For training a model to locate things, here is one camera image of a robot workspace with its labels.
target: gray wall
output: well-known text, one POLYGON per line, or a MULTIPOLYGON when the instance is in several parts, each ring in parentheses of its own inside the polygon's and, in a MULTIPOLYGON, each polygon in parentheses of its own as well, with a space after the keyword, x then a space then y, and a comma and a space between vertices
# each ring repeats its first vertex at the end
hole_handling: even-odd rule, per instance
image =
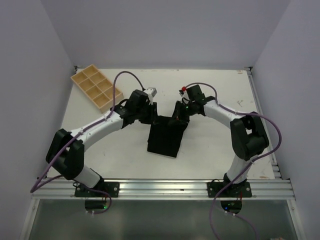
POLYGON ((263 112, 283 133, 277 160, 311 240, 320 239, 319 9, 319 0, 292 0, 253 68, 263 112))
POLYGON ((290 0, 41 0, 72 62, 252 66, 290 0))
POLYGON ((39 0, 0 3, 0 233, 19 238, 73 66, 39 0))

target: white table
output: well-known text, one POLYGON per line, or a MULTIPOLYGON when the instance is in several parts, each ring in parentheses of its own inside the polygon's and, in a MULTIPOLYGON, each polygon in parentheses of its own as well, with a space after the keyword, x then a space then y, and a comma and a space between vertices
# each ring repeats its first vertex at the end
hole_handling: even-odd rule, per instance
MULTIPOLYGON (((123 69, 102 69, 113 81, 123 69)), ((243 112, 257 111, 249 79, 245 71, 235 70, 181 70, 133 69, 145 88, 156 87, 158 114, 171 116, 175 102, 180 100, 178 90, 193 82, 213 85, 218 99, 224 105, 243 112)), ((123 74, 117 87, 128 98, 137 81, 123 74)), ((206 96, 213 91, 202 86, 206 96)), ((70 131, 94 121, 102 114, 73 86, 62 128, 70 131)), ((104 178, 122 179, 222 179, 234 158, 230 130, 221 123, 201 116, 190 117, 177 158, 147 152, 150 126, 138 121, 125 129, 103 138, 85 153, 85 164, 104 178)), ((248 173, 249 179, 274 179, 271 157, 256 162, 248 173)), ((52 168, 48 177, 58 173, 52 168)))

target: black mounting bracket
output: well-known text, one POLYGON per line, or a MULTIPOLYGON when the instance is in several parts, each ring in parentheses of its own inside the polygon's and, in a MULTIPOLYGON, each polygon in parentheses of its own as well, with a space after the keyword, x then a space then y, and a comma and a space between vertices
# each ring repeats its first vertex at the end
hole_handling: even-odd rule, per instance
MULTIPOLYGON (((110 197, 117 198, 119 196, 120 183, 118 181, 104 181, 99 184, 99 188, 106 191, 110 197)), ((76 198, 99 198, 104 197, 101 193, 89 191, 79 185, 75 188, 74 196, 76 198)))
MULTIPOLYGON (((225 187, 230 181, 226 174, 224 175, 223 181, 216 181, 216 179, 207 182, 207 192, 209 198, 214 198, 216 194, 225 187)), ((252 192, 250 183, 247 180, 239 183, 239 184, 232 184, 226 190, 224 190, 220 195, 219 198, 251 198, 252 192)))

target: white tabletop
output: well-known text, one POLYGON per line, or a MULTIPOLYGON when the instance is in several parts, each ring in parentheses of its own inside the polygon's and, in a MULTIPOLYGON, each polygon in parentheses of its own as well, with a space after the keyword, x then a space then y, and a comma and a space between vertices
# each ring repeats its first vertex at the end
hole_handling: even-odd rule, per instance
MULTIPOLYGON (((113 82, 123 69, 101 69, 113 82)), ((175 102, 180 100, 178 90, 193 83, 203 82, 216 87, 221 103, 243 112, 257 111, 249 79, 245 71, 235 70, 180 70, 133 69, 145 88, 156 87, 159 115, 171 116, 175 102)), ((137 81, 123 74, 117 87, 128 98, 137 81)), ((201 87, 206 96, 213 91, 201 87)), ((73 86, 62 128, 70 131, 99 118, 102 114, 89 99, 73 86)), ((195 115, 183 134, 177 158, 147 152, 150 125, 136 121, 95 143, 85 152, 85 164, 104 178, 122 179, 222 179, 234 158, 230 130, 221 123, 195 115)), ((248 173, 248 179, 274 179, 271 157, 257 161, 248 173)), ((58 173, 52 168, 48 177, 58 173)))

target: wooden tray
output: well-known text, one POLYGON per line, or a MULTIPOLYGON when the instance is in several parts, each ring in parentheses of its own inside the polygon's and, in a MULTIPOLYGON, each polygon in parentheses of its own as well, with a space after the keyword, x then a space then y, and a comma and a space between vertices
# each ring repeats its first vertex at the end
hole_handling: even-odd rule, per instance
MULTIPOLYGON (((71 79, 101 113, 112 107, 113 83, 95 65, 86 67, 71 79)), ((115 104, 122 99, 124 99, 123 93, 115 88, 115 104)))

